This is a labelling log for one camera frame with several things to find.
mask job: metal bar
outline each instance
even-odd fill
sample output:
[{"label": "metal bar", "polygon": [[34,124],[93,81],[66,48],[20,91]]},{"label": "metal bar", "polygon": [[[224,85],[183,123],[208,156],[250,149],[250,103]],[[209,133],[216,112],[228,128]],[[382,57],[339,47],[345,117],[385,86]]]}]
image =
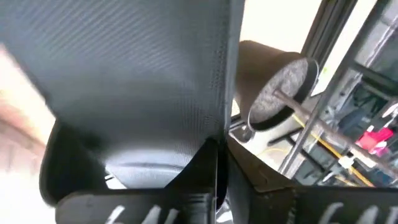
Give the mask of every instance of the metal bar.
[{"label": "metal bar", "polygon": [[322,68],[357,2],[323,0],[301,53],[314,58]]},{"label": "metal bar", "polygon": [[391,183],[389,185],[387,185],[387,187],[395,187],[397,185],[397,181],[398,181],[398,179],[391,181]]},{"label": "metal bar", "polygon": [[389,91],[394,91],[396,88],[396,82],[394,80],[387,78],[383,74],[375,72],[374,70],[371,70],[370,68],[366,68],[365,66],[361,65],[358,62],[354,62],[351,65],[351,68],[353,70],[356,70],[359,73],[362,73],[364,76],[364,81],[366,81],[365,78],[368,78],[372,82],[375,82],[381,86],[386,87]]},{"label": "metal bar", "polygon": [[[274,94],[276,97],[278,97],[280,100],[282,100],[287,106],[289,106],[290,108],[295,110],[296,113],[299,113],[306,119],[309,119],[312,117],[312,114],[307,109],[303,108],[300,104],[298,104],[296,101],[291,99],[284,92],[282,92],[280,90],[276,90],[274,92]],[[327,125],[324,121],[322,121],[320,119],[314,119],[313,121],[314,121],[314,124],[321,127],[324,130],[324,132],[328,133],[329,135],[333,136],[334,138],[341,139],[342,141],[347,143],[349,145],[349,147],[355,149],[362,156],[375,162],[377,164],[377,166],[381,170],[383,170],[387,175],[391,175],[394,178],[398,179],[398,170],[395,167],[391,167],[387,162],[383,161],[382,159],[378,158],[375,155],[368,153],[367,150],[365,150],[365,149],[361,148],[360,146],[358,146],[357,144],[353,143],[350,138],[347,138],[346,136],[335,132],[335,130],[333,130],[331,127],[329,127],[329,125]]]},{"label": "metal bar", "polygon": [[245,121],[242,119],[240,114],[231,117],[231,124],[229,126],[229,131],[234,131],[236,129],[242,128],[245,125]]},{"label": "metal bar", "polygon": [[[346,156],[349,153],[349,148],[346,148],[341,155]],[[330,172],[331,168],[338,164],[338,159],[335,159],[326,169],[325,171],[319,176],[319,178],[313,183],[313,185],[317,185],[321,180],[323,180]]]},{"label": "metal bar", "polygon": [[256,133],[251,131],[249,128],[246,129],[237,128],[232,131],[229,131],[229,134],[235,137],[241,143],[246,143],[250,141]]},{"label": "metal bar", "polygon": [[275,144],[280,143],[283,140],[287,140],[287,138],[290,138],[290,136],[301,132],[302,129],[303,129],[302,127],[293,129],[293,130],[289,131],[288,133],[283,134],[283,135],[281,135],[281,136],[279,136],[277,138],[274,138],[273,140],[269,141],[267,145],[268,145],[268,147],[270,147],[270,146],[273,146]]},{"label": "metal bar", "polygon": [[362,82],[361,85],[365,90],[370,91],[371,93],[374,93],[375,95],[377,95],[385,100],[392,99],[392,97],[390,95],[383,93],[382,91],[378,90],[377,88],[374,88],[373,86],[371,86],[365,82]]},{"label": "metal bar", "polygon": [[[289,144],[291,144],[292,146],[294,146],[295,143],[296,143],[296,142],[292,139],[292,137],[290,137],[290,136],[287,136],[287,137],[286,137],[286,141],[287,141]],[[300,153],[301,153],[301,155],[302,155],[304,158],[306,158],[307,161],[309,161],[309,163],[311,163],[311,165],[312,165],[314,168],[318,169],[320,172],[324,172],[324,171],[325,171],[325,168],[323,168],[323,166],[322,166],[318,161],[316,161],[309,153],[307,153],[306,150],[301,150]]]},{"label": "metal bar", "polygon": [[286,174],[289,167],[292,165],[294,159],[300,152],[305,140],[307,139],[310,131],[312,130],[313,126],[319,119],[319,115],[321,111],[325,108],[328,104],[330,98],[332,97],[333,93],[335,92],[335,88],[340,83],[341,79],[344,77],[344,74],[347,72],[348,67],[352,64],[353,59],[355,58],[356,54],[358,53],[358,49],[361,48],[364,41],[368,38],[369,33],[372,31],[375,23],[381,17],[381,14],[387,5],[388,1],[378,1],[376,5],[373,7],[371,13],[369,14],[368,18],[366,19],[364,25],[362,26],[361,30],[359,31],[358,35],[356,36],[354,42],[351,44],[351,47],[348,49],[347,54],[344,56],[343,60],[341,61],[339,67],[335,75],[330,80],[329,85],[327,86],[326,90],[321,95],[317,105],[313,109],[313,112],[310,113],[308,121],[305,125],[305,128],[298,136],[296,141],[296,145],[290,150],[287,154],[286,158],[283,160],[281,166],[279,167],[279,172],[282,174]]},{"label": "metal bar", "polygon": [[[328,150],[320,141],[317,141],[316,145],[317,145],[318,147],[320,147],[321,149],[323,149],[323,150],[324,150],[328,155],[330,155],[333,159],[336,159],[336,160],[339,159],[339,157],[337,157],[337,156],[334,155],[330,150]],[[309,172],[308,174],[306,174],[305,177],[308,177],[308,176],[311,175],[311,174],[312,174],[312,172]],[[362,181],[360,178],[358,178],[356,175],[352,175],[352,174],[350,174],[350,173],[348,173],[348,175],[350,175],[351,178],[353,178],[357,184],[363,185],[363,186],[367,186],[367,185],[364,185],[364,184],[363,184],[363,181]]]},{"label": "metal bar", "polygon": [[114,176],[112,176],[111,174],[108,174],[107,176],[105,176],[105,181],[111,180],[113,178],[114,178]]}]

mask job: red object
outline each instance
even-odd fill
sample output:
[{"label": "red object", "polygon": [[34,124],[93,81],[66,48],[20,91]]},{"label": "red object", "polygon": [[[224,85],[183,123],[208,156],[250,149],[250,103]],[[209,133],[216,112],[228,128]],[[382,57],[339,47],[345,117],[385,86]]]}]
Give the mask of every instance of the red object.
[{"label": "red object", "polygon": [[393,134],[394,133],[388,128],[382,128],[378,132],[366,131],[357,143],[359,143],[362,148],[372,151],[377,144],[391,138]]},{"label": "red object", "polygon": [[378,157],[382,157],[384,154],[388,152],[389,149],[387,147],[375,147],[372,151],[369,151],[370,154],[375,154]]}]

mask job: yellow cable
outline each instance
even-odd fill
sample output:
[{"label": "yellow cable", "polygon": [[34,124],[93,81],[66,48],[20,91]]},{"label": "yellow cable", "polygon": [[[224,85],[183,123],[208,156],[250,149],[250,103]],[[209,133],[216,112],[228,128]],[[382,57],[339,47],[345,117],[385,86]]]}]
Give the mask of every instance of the yellow cable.
[{"label": "yellow cable", "polygon": [[[300,118],[298,118],[295,114],[293,114],[293,118],[294,120],[296,120],[296,122],[298,122],[298,124],[300,124],[301,126],[305,127],[305,124],[303,121],[300,120]],[[320,138],[320,136],[317,136],[313,133],[311,133],[311,135],[317,139],[323,146],[325,146],[327,149],[329,149],[329,151],[331,151],[337,158],[341,158],[343,157],[340,153],[338,153],[338,151],[336,151],[336,149],[334,149],[329,143],[327,143],[326,141],[324,141],[323,139]],[[364,182],[366,185],[368,185],[369,187],[374,187],[374,185],[366,178],[364,177],[358,170],[356,170],[354,167],[350,167],[349,170],[360,180],[362,180],[362,182]]]},{"label": "yellow cable", "polygon": [[358,184],[354,184],[351,181],[346,180],[344,177],[340,176],[340,175],[336,175],[335,176],[336,179],[344,182],[346,185],[352,186],[352,187],[359,187]]},{"label": "yellow cable", "polygon": [[286,150],[286,149],[268,148],[268,149],[263,150],[262,152],[260,152],[260,153],[257,154],[256,156],[261,156],[263,153],[272,152],[272,151],[275,151],[275,152],[283,152],[284,154],[287,153],[287,150]]}]

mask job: metal rod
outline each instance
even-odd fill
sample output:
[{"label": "metal rod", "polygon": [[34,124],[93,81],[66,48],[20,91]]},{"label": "metal rod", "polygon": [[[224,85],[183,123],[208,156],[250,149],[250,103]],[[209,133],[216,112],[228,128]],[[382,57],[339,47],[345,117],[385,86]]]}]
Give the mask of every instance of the metal rod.
[{"label": "metal rod", "polygon": [[230,131],[229,134],[235,137],[239,142],[246,143],[250,141],[256,133],[249,128],[239,128]]},{"label": "metal rod", "polygon": [[353,70],[356,70],[359,73],[362,73],[364,77],[368,77],[372,81],[384,86],[387,90],[389,90],[389,91],[395,90],[396,82],[394,80],[387,78],[384,75],[382,75],[378,72],[375,72],[374,70],[371,70],[370,68],[366,68],[365,66],[361,65],[358,62],[354,62],[351,65],[351,68]]},{"label": "metal rod", "polygon": [[242,128],[246,123],[242,119],[240,114],[231,117],[231,124],[229,126],[229,131],[234,131],[236,129]]},{"label": "metal rod", "polygon": [[301,132],[302,129],[303,129],[302,127],[293,129],[292,131],[289,131],[288,133],[283,134],[283,135],[281,135],[281,136],[279,136],[277,138],[274,138],[273,140],[269,141],[267,145],[268,145],[268,147],[271,147],[271,146],[273,146],[273,145],[275,145],[277,143],[280,143],[281,141],[283,141],[285,139],[287,140],[287,138],[289,138],[290,136]]},{"label": "metal rod", "polygon": [[[349,148],[347,147],[342,153],[342,156],[346,156],[349,153]],[[317,185],[319,182],[321,182],[330,172],[331,168],[333,168],[333,166],[335,166],[336,164],[338,164],[339,159],[335,159],[326,169],[325,171],[323,171],[323,173],[321,174],[321,176],[319,176],[319,178],[313,183],[313,185]]]},{"label": "metal rod", "polygon": [[391,96],[389,96],[389,95],[383,93],[382,91],[378,90],[377,88],[374,88],[373,86],[371,86],[371,85],[369,85],[369,84],[367,84],[367,83],[365,83],[365,82],[362,82],[361,85],[362,85],[362,87],[363,87],[365,90],[374,93],[375,95],[377,95],[377,96],[383,98],[384,100],[391,100],[391,99],[392,99]]},{"label": "metal rod", "polygon": [[[334,155],[328,148],[326,148],[320,141],[317,141],[317,146],[321,149],[323,149],[329,156],[331,156],[333,159],[339,159],[339,157],[337,157],[336,155]],[[311,175],[313,172],[309,172],[308,174],[306,174],[305,178],[308,177],[309,175]],[[364,185],[364,182],[359,179],[356,175],[351,175],[351,173],[348,173],[348,175],[351,176],[351,178],[354,179],[354,181],[359,184],[359,185],[363,185],[363,186],[367,186]]]},{"label": "metal rod", "polygon": [[[282,92],[280,90],[276,90],[274,92],[274,95],[276,97],[278,97],[278,99],[282,100],[287,106],[289,106],[290,108],[295,110],[296,113],[298,113],[301,116],[303,116],[305,119],[308,119],[308,118],[311,117],[311,113],[307,109],[303,108],[300,104],[298,104],[295,100],[291,99],[284,92]],[[368,153],[367,150],[365,150],[365,149],[361,148],[360,146],[358,146],[357,144],[353,143],[350,138],[347,138],[346,136],[335,132],[335,130],[333,130],[324,121],[322,121],[320,119],[315,119],[314,120],[314,124],[316,124],[319,127],[321,127],[324,130],[324,132],[326,132],[330,136],[332,136],[334,138],[341,139],[342,141],[347,143],[349,145],[349,147],[355,149],[362,156],[364,156],[364,157],[372,160],[373,162],[375,162],[377,164],[377,166],[381,170],[383,170],[386,174],[393,176],[393,178],[395,178],[395,179],[398,179],[398,170],[395,167],[391,167],[387,162],[383,161],[382,159],[378,158],[375,155],[372,155],[372,154]]]},{"label": "metal rod", "polygon": [[388,3],[388,1],[383,1],[383,0],[378,1],[376,5],[373,7],[371,13],[369,14],[364,25],[362,26],[361,30],[356,36],[354,42],[351,44],[351,47],[348,49],[347,54],[342,59],[339,67],[337,68],[335,75],[333,75],[333,77],[331,78],[329,85],[327,86],[326,90],[322,93],[317,105],[315,105],[314,110],[312,111],[312,113],[309,114],[310,116],[308,118],[308,121],[305,125],[305,128],[298,136],[296,145],[289,151],[286,158],[283,160],[282,164],[280,165],[279,167],[280,173],[286,174],[289,167],[292,165],[294,159],[299,154],[300,149],[302,148],[305,140],[310,134],[310,131],[315,125],[319,117],[319,114],[323,111],[325,106],[328,104],[330,98],[333,96],[336,87],[338,86],[341,79],[344,77],[348,67],[352,64],[353,59],[358,53],[358,49],[361,48],[364,41],[368,38],[368,34],[372,31],[374,25],[380,19],[381,14],[384,8],[386,7],[386,3]]},{"label": "metal rod", "polygon": [[395,187],[397,185],[397,181],[398,181],[398,179],[391,181],[391,183],[389,185],[387,185],[387,187]]},{"label": "metal rod", "polygon": [[[292,137],[290,137],[290,136],[287,136],[286,137],[286,141],[290,144],[290,145],[292,145],[292,146],[294,146],[295,145],[295,141],[292,139]],[[325,168],[323,168],[323,166],[316,160],[316,159],[314,159],[309,153],[307,153],[306,152],[306,150],[301,150],[301,152],[300,152],[300,154],[304,157],[304,158],[306,158],[306,160],[309,162],[309,163],[311,163],[311,165],[315,168],[315,169],[318,169],[320,172],[324,172],[325,171]]]}]

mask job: black mesh fabric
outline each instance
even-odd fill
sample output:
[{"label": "black mesh fabric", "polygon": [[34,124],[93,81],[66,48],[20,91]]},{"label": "black mesh fabric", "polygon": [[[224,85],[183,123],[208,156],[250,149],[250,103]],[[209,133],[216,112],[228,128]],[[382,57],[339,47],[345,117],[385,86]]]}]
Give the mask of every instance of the black mesh fabric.
[{"label": "black mesh fabric", "polygon": [[226,134],[243,5],[0,0],[0,38],[107,170],[162,187]]}]

